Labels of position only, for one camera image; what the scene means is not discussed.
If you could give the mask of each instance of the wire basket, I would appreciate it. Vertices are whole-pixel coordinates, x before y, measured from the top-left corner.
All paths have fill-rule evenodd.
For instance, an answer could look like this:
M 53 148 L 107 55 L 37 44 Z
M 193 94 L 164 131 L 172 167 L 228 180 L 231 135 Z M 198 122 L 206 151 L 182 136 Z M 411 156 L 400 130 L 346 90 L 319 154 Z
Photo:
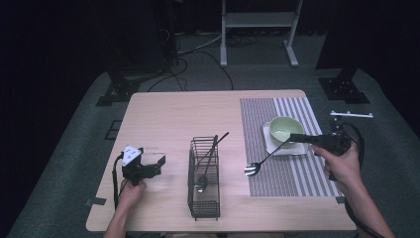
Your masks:
M 214 137 L 194 137 L 189 150 L 188 206 L 191 216 L 197 218 L 220 217 L 219 155 L 217 145 L 210 157 Z M 206 186 L 199 191 L 202 178 Z

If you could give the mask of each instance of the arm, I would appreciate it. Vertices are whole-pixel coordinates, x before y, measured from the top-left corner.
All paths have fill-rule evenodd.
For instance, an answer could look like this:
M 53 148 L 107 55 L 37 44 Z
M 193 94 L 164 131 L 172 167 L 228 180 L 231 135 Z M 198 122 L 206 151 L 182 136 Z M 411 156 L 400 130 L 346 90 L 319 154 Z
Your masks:
M 358 220 L 384 237 L 395 237 L 362 181 L 356 143 L 352 142 L 351 148 L 341 157 L 320 147 L 312 146 L 312 149 L 328 162 L 324 168 L 326 175 L 333 172 L 337 178 L 337 188 L 346 197 Z M 369 237 L 363 230 L 359 228 L 358 230 L 362 237 Z
M 104 238 L 124 238 L 126 236 L 126 223 L 134 207 L 139 203 L 146 184 L 141 180 L 134 186 L 130 180 L 124 179 L 122 191 L 114 216 L 106 229 Z

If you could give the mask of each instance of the gray placemat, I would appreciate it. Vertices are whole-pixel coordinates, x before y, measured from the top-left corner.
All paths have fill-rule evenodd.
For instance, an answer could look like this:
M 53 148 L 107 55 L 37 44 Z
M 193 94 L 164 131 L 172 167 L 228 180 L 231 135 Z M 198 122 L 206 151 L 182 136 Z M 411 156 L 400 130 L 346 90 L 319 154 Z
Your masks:
M 263 124 L 277 116 L 300 121 L 307 135 L 322 134 L 306 97 L 241 98 L 247 163 L 260 162 L 267 155 Z M 249 178 L 251 196 L 339 196 L 332 181 L 326 179 L 324 159 L 312 150 L 301 156 L 272 157 L 260 172 Z

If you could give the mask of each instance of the forearm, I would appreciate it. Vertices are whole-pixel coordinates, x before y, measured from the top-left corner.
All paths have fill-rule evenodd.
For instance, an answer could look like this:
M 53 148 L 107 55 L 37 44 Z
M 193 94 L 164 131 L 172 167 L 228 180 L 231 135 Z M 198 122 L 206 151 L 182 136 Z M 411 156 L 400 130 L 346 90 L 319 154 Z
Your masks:
M 115 211 L 114 216 L 111 219 L 111 222 L 106 229 L 104 238 L 124 238 L 126 237 L 126 222 L 128 219 L 128 213 Z
M 361 223 L 383 237 L 394 237 L 363 184 L 349 187 L 349 190 L 345 192 L 345 196 L 353 213 Z M 364 232 L 361 232 L 361 235 L 362 237 L 370 237 Z

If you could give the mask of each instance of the green bowl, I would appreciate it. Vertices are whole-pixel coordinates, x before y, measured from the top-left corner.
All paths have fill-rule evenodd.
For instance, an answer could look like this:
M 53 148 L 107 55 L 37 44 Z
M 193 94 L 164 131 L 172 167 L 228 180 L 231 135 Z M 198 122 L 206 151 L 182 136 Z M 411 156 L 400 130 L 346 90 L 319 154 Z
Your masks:
M 269 122 L 269 133 L 279 142 L 285 142 L 290 134 L 304 134 L 302 124 L 291 117 L 276 117 Z

